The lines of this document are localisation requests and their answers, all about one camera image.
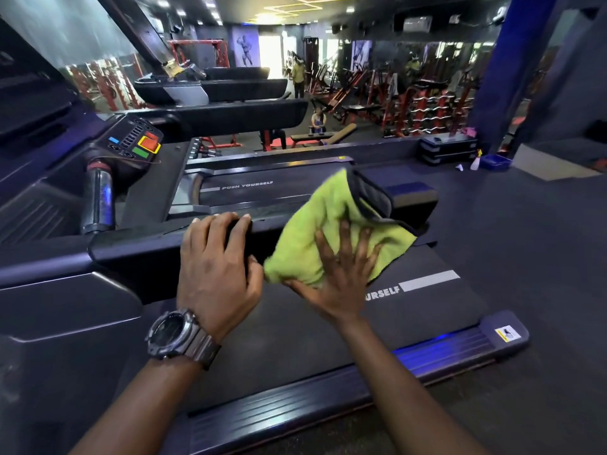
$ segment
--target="green towel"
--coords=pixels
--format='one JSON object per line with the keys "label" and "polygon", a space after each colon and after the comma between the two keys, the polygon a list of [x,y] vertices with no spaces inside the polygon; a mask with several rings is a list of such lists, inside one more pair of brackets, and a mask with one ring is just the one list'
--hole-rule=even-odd
{"label": "green towel", "polygon": [[[369,277],[374,280],[394,260],[414,243],[414,234],[399,222],[387,218],[391,212],[391,200],[375,186],[362,185],[365,195],[353,197],[345,169],[332,175],[312,194],[289,220],[280,235],[274,253],[265,261],[264,270],[270,282],[296,279],[311,286],[319,286],[323,279],[321,258],[315,242],[315,231],[322,229],[333,252],[339,250],[339,223],[349,216],[352,247],[356,249],[360,229],[373,228],[369,242],[369,254],[376,244],[382,243],[375,269]],[[372,207],[363,197],[383,199],[383,207]],[[384,210],[384,215],[377,212]]]}

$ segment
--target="watch face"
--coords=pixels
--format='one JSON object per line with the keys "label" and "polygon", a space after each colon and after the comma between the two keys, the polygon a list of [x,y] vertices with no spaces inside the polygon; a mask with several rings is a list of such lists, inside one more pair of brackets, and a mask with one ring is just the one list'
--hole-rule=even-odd
{"label": "watch face", "polygon": [[185,320],[182,315],[178,313],[169,314],[150,336],[150,343],[161,348],[170,345],[179,338],[184,323]]}

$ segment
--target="blue tray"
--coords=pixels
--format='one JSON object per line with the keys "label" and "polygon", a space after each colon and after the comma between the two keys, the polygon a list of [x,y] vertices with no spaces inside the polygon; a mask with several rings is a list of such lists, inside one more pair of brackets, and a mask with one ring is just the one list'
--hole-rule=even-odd
{"label": "blue tray", "polygon": [[488,169],[491,171],[505,171],[508,170],[512,160],[505,158],[500,155],[484,155],[481,156],[481,168]]}

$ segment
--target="blue pillar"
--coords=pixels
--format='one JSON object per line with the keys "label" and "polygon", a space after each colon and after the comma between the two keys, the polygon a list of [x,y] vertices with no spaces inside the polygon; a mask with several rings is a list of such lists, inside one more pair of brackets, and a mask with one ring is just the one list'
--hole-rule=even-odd
{"label": "blue pillar", "polygon": [[568,2],[512,0],[468,120],[483,151],[499,147]]}

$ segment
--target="warning sticker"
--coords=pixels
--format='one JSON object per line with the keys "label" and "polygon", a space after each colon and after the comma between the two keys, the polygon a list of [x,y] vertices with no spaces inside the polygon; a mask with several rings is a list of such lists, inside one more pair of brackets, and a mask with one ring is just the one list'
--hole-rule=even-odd
{"label": "warning sticker", "polygon": [[521,338],[518,332],[512,329],[512,326],[501,327],[495,331],[505,343],[514,342],[514,340]]}

